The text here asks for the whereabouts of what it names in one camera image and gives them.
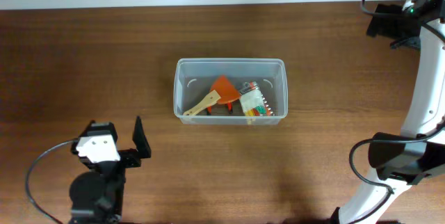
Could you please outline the orange scraper wooden handle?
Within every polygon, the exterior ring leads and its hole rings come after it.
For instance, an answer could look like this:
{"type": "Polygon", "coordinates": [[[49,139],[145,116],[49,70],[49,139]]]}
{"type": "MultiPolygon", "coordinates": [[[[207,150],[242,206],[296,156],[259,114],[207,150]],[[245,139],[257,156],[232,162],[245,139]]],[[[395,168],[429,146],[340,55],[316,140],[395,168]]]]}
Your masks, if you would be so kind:
{"type": "Polygon", "coordinates": [[[194,116],[205,110],[207,107],[212,107],[216,104],[226,105],[227,103],[239,100],[241,94],[229,79],[222,75],[219,76],[212,84],[210,92],[191,109],[185,111],[183,115],[194,116]]]}

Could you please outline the red handled pliers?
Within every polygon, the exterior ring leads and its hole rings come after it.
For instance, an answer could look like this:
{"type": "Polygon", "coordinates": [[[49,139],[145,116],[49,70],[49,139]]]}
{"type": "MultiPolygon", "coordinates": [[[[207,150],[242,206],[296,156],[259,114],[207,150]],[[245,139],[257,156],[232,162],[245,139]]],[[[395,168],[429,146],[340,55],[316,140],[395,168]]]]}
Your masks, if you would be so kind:
{"type": "MultiPolygon", "coordinates": [[[[225,105],[225,107],[226,107],[226,109],[227,109],[227,112],[228,112],[228,114],[233,114],[233,112],[234,112],[234,110],[233,110],[233,105],[232,105],[232,103],[230,102],[230,103],[227,103],[226,105],[225,105]]],[[[207,112],[207,115],[211,115],[211,107],[207,107],[206,108],[206,112],[207,112]]]]}

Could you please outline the marker pack clear case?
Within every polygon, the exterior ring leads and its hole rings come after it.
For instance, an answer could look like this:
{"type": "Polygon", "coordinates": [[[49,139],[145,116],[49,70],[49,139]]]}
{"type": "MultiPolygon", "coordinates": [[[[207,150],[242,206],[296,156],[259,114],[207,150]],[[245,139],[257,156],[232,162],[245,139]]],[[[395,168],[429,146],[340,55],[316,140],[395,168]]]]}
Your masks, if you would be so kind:
{"type": "Polygon", "coordinates": [[[247,117],[248,125],[252,125],[256,117],[260,117],[257,116],[258,113],[256,110],[253,110],[253,108],[262,103],[261,96],[258,96],[255,91],[250,91],[250,82],[244,82],[242,88],[239,90],[241,94],[239,102],[241,103],[244,116],[247,117]]]}

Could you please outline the orange socket bit holder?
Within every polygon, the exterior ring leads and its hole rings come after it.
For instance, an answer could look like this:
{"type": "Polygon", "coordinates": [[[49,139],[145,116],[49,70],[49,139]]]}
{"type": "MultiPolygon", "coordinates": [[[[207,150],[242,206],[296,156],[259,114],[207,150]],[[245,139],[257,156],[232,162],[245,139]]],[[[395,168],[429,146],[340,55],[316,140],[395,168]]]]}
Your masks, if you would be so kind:
{"type": "Polygon", "coordinates": [[[255,91],[258,96],[261,96],[262,103],[253,108],[253,110],[257,111],[258,113],[257,116],[264,116],[264,115],[273,116],[274,115],[273,110],[269,106],[269,103],[267,102],[266,98],[261,92],[259,85],[255,81],[250,82],[250,91],[255,91]]]}

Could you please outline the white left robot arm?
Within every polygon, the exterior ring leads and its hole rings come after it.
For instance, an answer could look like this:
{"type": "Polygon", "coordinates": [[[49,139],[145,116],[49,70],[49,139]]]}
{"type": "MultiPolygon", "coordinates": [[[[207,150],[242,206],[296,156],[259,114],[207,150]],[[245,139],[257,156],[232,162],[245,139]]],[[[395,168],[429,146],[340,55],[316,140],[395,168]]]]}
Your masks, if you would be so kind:
{"type": "Polygon", "coordinates": [[[141,167],[152,151],[141,118],[135,121],[132,149],[119,150],[118,134],[112,122],[89,123],[74,140],[71,153],[88,171],[70,185],[72,202],[70,223],[120,223],[124,200],[126,170],[141,167]]]}

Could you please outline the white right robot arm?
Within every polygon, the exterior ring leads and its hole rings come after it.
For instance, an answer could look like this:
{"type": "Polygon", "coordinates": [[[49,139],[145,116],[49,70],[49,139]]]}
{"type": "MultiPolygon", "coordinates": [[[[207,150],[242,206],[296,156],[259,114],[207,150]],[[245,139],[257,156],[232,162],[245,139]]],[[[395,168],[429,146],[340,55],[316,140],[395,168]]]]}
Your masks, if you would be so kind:
{"type": "Polygon", "coordinates": [[[348,161],[362,183],[329,223],[379,223],[398,196],[444,174],[444,0],[360,7],[372,17],[367,35],[391,38],[392,49],[419,50],[419,67],[400,134],[378,132],[351,148],[348,161]]]}

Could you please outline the clear plastic container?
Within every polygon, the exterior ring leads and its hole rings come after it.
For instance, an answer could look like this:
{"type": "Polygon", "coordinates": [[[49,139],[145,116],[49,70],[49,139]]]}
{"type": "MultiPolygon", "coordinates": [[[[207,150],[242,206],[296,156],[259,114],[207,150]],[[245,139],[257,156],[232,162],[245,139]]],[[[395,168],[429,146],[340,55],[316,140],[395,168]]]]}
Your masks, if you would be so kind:
{"type": "Polygon", "coordinates": [[[278,58],[183,58],[178,61],[174,82],[173,109],[185,125],[248,125],[238,101],[233,114],[225,105],[214,105],[211,115],[202,111],[194,116],[183,113],[210,92],[219,76],[226,76],[237,90],[244,82],[255,81],[273,110],[273,116],[260,116],[252,125],[276,125],[289,110],[286,68],[278,58]]]}

